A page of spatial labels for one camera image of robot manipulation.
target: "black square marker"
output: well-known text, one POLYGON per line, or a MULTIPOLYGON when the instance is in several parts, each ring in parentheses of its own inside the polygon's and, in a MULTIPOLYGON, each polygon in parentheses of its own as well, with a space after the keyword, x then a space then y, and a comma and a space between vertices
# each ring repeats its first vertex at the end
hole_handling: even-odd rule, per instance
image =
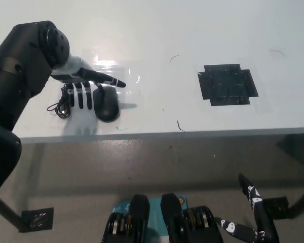
POLYGON ((204 100, 212 106, 248 105, 249 97, 257 97, 258 92, 250 70, 241 70, 239 64, 208 65, 205 72, 198 73, 204 100))

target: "white table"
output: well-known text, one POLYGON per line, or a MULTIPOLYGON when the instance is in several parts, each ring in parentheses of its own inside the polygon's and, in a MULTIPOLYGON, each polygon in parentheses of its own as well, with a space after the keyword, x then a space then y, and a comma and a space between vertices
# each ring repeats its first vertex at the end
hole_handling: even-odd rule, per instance
POLYGON ((86 105, 61 120, 46 111, 60 98, 50 79, 16 124, 24 143, 304 133, 304 1, 2 0, 0 44, 14 25, 43 20, 127 87, 117 121, 98 121, 86 105), (233 63, 251 70, 259 97, 211 106, 197 73, 233 63))

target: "black computer mouse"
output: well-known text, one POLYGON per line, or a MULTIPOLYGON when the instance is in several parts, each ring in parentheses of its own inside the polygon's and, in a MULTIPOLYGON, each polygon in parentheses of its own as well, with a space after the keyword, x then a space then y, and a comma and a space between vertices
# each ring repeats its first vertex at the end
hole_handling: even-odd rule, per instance
POLYGON ((103 122, 112 122, 120 112, 118 95, 113 87, 98 87, 93 92, 93 106, 96 116, 103 122))

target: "mouse cable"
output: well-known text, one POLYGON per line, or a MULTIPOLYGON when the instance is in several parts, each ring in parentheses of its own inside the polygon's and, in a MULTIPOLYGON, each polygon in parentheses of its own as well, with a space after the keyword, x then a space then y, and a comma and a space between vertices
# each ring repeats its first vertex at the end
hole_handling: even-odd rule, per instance
POLYGON ((59 118, 65 119, 71 115, 71 106, 67 87, 61 88, 62 96, 59 102, 47 107, 47 111, 55 111, 59 118))

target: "gray floor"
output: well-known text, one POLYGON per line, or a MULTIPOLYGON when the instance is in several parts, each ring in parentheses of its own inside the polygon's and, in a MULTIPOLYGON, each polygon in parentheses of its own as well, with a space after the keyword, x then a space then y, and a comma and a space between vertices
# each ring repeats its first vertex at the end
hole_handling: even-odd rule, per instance
MULTIPOLYGON (((293 203, 304 193, 304 166, 276 146, 282 138, 25 145, 0 197, 18 212, 54 207, 53 230, 21 234, 0 217, 0 242, 100 242, 111 208, 135 193, 183 193, 190 206, 254 226, 239 172, 263 197, 286 195, 293 203)), ((304 215, 276 226, 281 242, 304 242, 304 215)))

